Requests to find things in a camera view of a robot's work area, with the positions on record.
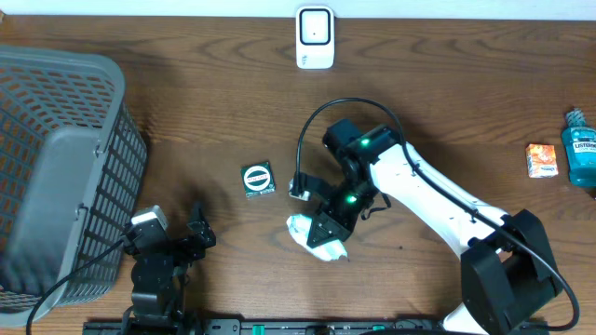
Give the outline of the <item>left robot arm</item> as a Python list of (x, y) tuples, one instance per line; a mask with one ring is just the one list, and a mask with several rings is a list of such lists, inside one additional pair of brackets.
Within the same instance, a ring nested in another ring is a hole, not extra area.
[(194, 261), (216, 245), (216, 236), (204, 216), (202, 204), (194, 203), (187, 223), (191, 234), (171, 238), (169, 223), (158, 205), (131, 218), (122, 235), (124, 251), (133, 257), (132, 306), (123, 314), (121, 334), (201, 334), (195, 312), (185, 310), (187, 271)]

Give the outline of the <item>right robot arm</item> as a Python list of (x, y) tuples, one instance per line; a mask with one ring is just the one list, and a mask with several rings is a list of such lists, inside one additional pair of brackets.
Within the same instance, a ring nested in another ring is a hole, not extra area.
[(531, 321), (562, 292), (557, 265), (540, 219), (524, 209), (510, 215), (467, 193), (430, 166), (394, 129), (381, 125), (362, 133), (342, 119), (322, 142), (344, 173), (336, 186), (301, 173), (290, 194), (317, 198), (311, 215), (294, 214), (286, 224), (296, 243), (322, 261), (346, 256), (343, 246), (357, 221), (367, 220), (381, 195), (398, 201), (432, 229), (460, 261), (462, 302), (441, 322), (466, 334), (538, 334)]

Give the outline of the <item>orange tissue packet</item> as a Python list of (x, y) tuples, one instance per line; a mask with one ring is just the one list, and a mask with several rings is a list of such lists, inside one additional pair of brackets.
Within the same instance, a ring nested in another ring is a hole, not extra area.
[(525, 153), (530, 178), (552, 178), (558, 175), (554, 145), (531, 143), (526, 147)]

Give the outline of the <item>light blue wipes packet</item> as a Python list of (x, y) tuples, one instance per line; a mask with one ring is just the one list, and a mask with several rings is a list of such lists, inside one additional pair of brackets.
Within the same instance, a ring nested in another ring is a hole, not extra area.
[(348, 257), (344, 245), (339, 240), (333, 240), (315, 248), (307, 245), (308, 234), (312, 226), (311, 218), (302, 214), (292, 215), (287, 219), (286, 224), (292, 239), (317, 259), (321, 261), (338, 261), (342, 257)]

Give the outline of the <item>teal mouthwash bottle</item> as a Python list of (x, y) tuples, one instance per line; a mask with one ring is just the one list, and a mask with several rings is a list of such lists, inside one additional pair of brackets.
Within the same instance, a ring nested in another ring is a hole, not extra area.
[(595, 187), (595, 128), (591, 127), (579, 108), (565, 116), (566, 129), (562, 143), (566, 151), (570, 182), (577, 187)]

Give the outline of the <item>green square box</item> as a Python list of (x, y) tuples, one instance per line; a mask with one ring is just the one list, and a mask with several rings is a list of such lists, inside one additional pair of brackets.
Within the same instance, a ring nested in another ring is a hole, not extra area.
[(241, 179), (247, 198), (272, 194), (276, 191), (275, 179), (268, 161), (242, 167)]

